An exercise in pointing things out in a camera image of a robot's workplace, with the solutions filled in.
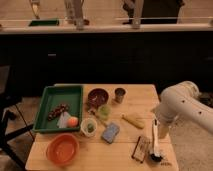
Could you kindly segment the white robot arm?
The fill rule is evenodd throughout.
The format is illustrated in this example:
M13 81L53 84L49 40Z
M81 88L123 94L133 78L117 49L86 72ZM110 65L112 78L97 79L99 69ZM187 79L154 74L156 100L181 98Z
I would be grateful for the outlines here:
M160 103L152 109L159 122L158 137L163 139L178 115L191 121L213 134L213 109L198 101L200 91L191 81L183 81L165 88L160 94Z

